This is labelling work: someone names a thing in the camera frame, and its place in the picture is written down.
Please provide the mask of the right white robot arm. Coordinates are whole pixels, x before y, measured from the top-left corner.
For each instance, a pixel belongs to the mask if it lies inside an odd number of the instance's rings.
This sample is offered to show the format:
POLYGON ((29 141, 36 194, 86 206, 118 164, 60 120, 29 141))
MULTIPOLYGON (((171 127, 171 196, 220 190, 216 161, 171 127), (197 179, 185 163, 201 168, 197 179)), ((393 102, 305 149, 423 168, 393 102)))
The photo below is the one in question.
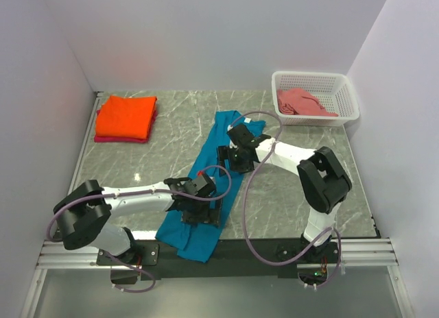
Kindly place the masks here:
POLYGON ((263 164, 270 164, 297 175, 310 206, 302 257, 317 262, 325 254, 325 245, 333 232, 341 203, 352 189, 352 182, 334 152, 328 147, 305 149, 280 142, 262 134, 255 136, 243 123, 229 126, 230 145, 217 149, 220 164, 230 170, 250 174, 250 181, 263 164))

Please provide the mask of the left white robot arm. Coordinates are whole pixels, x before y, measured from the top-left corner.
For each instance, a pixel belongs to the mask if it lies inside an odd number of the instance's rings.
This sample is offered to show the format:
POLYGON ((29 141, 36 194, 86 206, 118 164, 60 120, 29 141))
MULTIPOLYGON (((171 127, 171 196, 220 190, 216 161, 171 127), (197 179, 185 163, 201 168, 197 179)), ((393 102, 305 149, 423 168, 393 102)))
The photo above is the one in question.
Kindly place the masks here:
POLYGON ((127 265, 135 260, 140 247, 127 227, 111 224, 113 219, 142 212, 177 211, 185 224, 217 227, 223 198, 206 173, 195 179, 167 178, 131 188, 103 187, 97 180, 88 180, 54 207, 54 217, 66 250, 92 246, 127 265))

